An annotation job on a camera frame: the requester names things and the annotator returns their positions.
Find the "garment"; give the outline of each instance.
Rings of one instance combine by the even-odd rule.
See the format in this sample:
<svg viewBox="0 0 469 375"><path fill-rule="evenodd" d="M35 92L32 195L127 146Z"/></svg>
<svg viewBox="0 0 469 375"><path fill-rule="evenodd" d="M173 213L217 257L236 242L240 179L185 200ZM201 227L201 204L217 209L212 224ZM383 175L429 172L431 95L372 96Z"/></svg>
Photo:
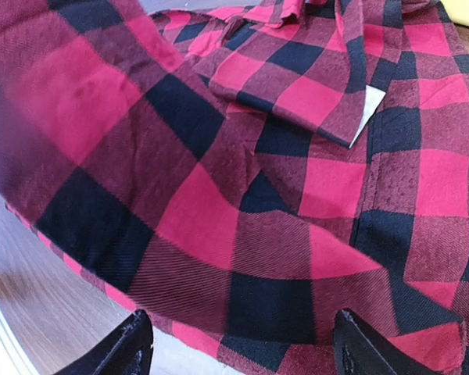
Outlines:
<svg viewBox="0 0 469 375"><path fill-rule="evenodd" d="M334 373L343 307L469 373L469 55L442 5L14 4L0 192L72 269L244 373Z"/></svg>

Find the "black plastic object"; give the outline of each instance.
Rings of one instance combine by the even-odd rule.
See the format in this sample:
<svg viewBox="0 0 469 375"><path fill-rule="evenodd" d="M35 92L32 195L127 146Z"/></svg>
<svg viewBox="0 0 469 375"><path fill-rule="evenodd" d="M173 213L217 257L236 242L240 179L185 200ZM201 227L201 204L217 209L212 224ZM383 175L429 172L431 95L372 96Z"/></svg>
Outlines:
<svg viewBox="0 0 469 375"><path fill-rule="evenodd" d="M349 309L335 317L334 357L338 375L435 375L403 354Z"/></svg>
<svg viewBox="0 0 469 375"><path fill-rule="evenodd" d="M83 357L56 375L149 375L152 324L137 310Z"/></svg>

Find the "red and black plaid fabric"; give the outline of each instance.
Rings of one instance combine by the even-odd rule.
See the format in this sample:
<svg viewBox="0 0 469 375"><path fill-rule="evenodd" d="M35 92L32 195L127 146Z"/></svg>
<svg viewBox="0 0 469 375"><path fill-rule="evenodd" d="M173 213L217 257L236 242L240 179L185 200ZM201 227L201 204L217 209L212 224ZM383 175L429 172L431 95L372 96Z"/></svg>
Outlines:
<svg viewBox="0 0 469 375"><path fill-rule="evenodd" d="M0 192L244 373L334 373L344 307L469 373L469 54L432 3L0 1Z"/></svg>

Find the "checkered shirt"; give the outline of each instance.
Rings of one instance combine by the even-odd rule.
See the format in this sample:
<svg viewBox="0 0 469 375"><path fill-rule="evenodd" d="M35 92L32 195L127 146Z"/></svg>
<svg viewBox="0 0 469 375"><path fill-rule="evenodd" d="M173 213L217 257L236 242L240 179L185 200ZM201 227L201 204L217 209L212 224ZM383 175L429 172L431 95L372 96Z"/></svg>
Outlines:
<svg viewBox="0 0 469 375"><path fill-rule="evenodd" d="M243 373L334 373L344 307L469 373L469 54L433 3L0 0L0 192Z"/></svg>

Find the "flannel shirt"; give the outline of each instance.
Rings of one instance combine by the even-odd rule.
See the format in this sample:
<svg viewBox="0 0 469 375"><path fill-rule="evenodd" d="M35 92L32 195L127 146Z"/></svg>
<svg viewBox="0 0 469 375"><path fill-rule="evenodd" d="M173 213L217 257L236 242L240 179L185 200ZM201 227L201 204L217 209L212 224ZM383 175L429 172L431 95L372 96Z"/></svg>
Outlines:
<svg viewBox="0 0 469 375"><path fill-rule="evenodd" d="M469 54L433 1L0 0L0 192L244 373L334 373L343 307L469 373Z"/></svg>

